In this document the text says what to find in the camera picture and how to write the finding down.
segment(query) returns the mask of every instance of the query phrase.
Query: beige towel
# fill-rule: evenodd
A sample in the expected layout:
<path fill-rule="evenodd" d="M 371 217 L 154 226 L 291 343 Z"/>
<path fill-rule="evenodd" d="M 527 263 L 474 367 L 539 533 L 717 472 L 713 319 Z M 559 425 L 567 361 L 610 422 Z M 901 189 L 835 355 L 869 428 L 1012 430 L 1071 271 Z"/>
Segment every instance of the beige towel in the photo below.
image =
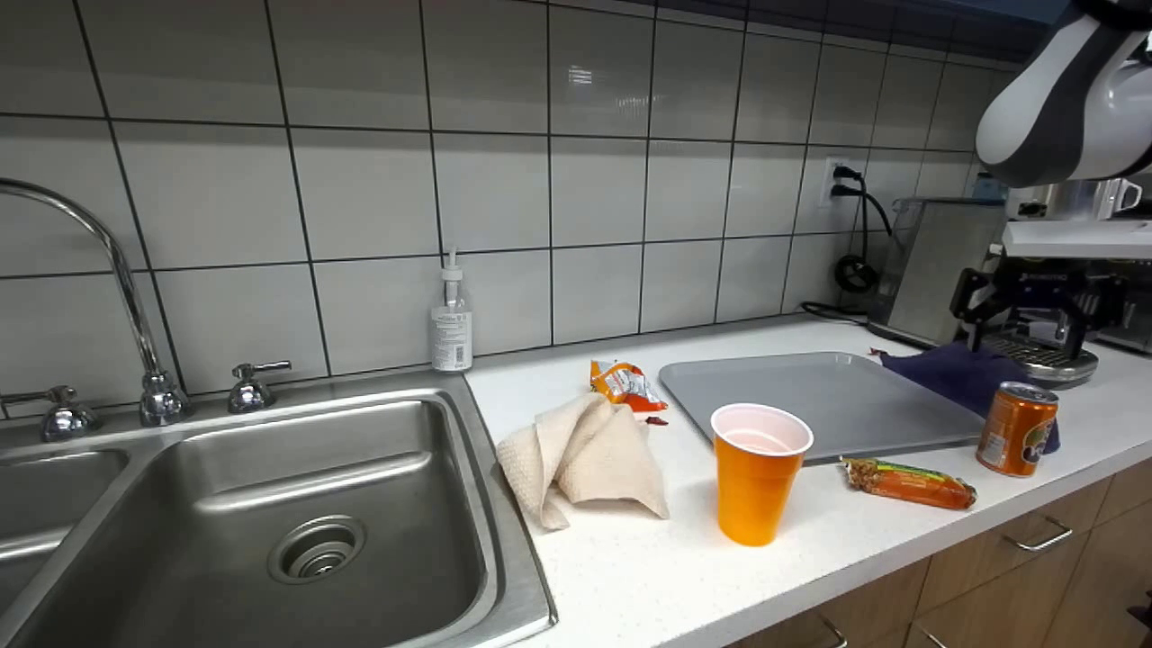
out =
<path fill-rule="evenodd" d="M 567 529 L 569 519 L 556 505 L 562 494 L 585 501 L 634 501 L 666 519 L 664 473 L 649 451 L 649 428 L 629 407 L 601 395 L 580 395 L 559 409 L 543 409 L 533 428 L 501 442 L 503 473 L 539 529 Z"/>

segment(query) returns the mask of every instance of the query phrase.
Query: blue cloth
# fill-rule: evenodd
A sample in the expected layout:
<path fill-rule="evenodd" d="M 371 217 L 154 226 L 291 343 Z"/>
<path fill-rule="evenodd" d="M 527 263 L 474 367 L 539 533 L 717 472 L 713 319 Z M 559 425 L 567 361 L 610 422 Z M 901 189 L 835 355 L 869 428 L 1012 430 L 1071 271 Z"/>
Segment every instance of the blue cloth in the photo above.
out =
<path fill-rule="evenodd" d="M 1001 351 L 970 347 L 970 345 L 937 345 L 919 355 L 877 351 L 882 367 L 975 409 L 987 417 L 1001 382 L 1025 382 L 1025 371 Z M 1044 452 L 1060 451 L 1060 425 L 1049 434 Z"/>

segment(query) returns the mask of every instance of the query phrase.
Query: sink basin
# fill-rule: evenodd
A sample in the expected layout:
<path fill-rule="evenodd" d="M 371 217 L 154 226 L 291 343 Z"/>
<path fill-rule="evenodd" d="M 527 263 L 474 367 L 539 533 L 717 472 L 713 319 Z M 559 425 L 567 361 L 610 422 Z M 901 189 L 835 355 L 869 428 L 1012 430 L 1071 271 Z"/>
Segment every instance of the sink basin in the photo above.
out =
<path fill-rule="evenodd" d="M 543 575 L 468 401 L 430 387 L 172 437 L 13 643 L 383 648 L 543 631 Z"/>
<path fill-rule="evenodd" d="M 120 473 L 123 452 L 0 459 L 0 614 Z"/>

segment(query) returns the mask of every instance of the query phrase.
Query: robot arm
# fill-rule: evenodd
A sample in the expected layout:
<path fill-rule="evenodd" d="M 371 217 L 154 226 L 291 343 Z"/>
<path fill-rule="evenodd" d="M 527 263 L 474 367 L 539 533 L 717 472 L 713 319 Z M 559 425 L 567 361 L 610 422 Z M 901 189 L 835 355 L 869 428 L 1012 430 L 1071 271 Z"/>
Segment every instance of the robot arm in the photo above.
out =
<path fill-rule="evenodd" d="M 1152 0 L 1081 0 L 990 100 L 979 161 L 1012 185 L 1127 175 L 1152 161 Z"/>

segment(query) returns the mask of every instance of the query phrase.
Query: backsplash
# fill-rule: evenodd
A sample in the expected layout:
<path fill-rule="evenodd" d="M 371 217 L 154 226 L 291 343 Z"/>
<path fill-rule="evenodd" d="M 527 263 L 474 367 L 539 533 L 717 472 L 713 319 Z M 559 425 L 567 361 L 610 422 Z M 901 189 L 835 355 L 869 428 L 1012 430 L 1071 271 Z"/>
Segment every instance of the backsplash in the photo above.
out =
<path fill-rule="evenodd" d="M 438 250 L 474 347 L 832 298 L 852 209 L 972 189 L 1006 59 L 569 0 L 3 0 L 0 175 L 125 244 L 191 393 L 430 362 Z M 100 249 L 0 199 L 0 393 L 135 398 Z"/>

